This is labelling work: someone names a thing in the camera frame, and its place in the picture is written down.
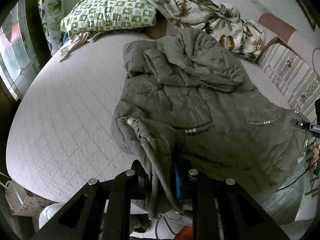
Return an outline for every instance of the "paper bag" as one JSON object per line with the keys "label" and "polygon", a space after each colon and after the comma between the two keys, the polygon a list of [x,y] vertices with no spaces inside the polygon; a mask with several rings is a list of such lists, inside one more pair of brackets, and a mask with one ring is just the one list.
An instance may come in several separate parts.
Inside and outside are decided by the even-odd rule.
{"label": "paper bag", "polygon": [[55,203],[26,190],[13,180],[5,184],[5,198],[12,215],[25,217],[37,216],[45,207]]}

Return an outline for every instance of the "red object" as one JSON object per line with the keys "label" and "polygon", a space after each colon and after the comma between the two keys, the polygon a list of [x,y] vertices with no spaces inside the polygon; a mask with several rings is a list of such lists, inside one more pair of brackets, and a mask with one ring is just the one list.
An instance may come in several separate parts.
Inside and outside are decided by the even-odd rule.
{"label": "red object", "polygon": [[192,227],[184,227],[174,237],[176,240],[192,240]]}

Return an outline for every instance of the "screw head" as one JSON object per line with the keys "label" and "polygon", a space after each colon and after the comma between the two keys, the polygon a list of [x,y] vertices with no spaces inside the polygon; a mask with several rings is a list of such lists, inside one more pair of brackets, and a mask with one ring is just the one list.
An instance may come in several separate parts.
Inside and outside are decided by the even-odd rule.
{"label": "screw head", "polygon": [[134,170],[127,170],[127,171],[125,172],[125,174],[126,174],[127,176],[133,176],[134,174],[136,174],[136,172],[135,172]]}
{"label": "screw head", "polygon": [[226,179],[226,183],[228,185],[234,185],[236,183],[236,181],[234,179],[232,179],[232,178],[228,178],[228,179]]}
{"label": "screw head", "polygon": [[91,179],[88,180],[88,184],[89,184],[90,186],[96,185],[97,182],[98,182],[98,180],[95,179],[95,178],[91,178]]}
{"label": "screw head", "polygon": [[196,169],[191,169],[191,170],[189,170],[189,174],[191,175],[191,176],[196,176],[196,175],[198,175],[198,171],[196,170]]}

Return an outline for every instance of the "window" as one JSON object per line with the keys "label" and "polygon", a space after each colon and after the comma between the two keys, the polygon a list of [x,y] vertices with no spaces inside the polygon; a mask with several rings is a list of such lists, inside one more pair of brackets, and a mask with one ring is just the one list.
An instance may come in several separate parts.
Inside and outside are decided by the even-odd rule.
{"label": "window", "polygon": [[41,70],[28,33],[25,0],[19,0],[0,28],[0,66],[0,76],[16,100]]}

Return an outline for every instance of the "olive green puffer jacket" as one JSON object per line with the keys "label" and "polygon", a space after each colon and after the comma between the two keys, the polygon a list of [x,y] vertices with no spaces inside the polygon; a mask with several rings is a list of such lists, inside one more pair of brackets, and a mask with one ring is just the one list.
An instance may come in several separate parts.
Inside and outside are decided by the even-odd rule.
{"label": "olive green puffer jacket", "polygon": [[149,175],[152,193],[140,206],[151,216],[181,210],[170,180],[172,155],[211,178],[234,178],[258,202],[290,175],[306,137],[290,120],[301,117],[269,102],[210,35],[187,28],[131,42],[124,62],[128,77],[112,133]]}

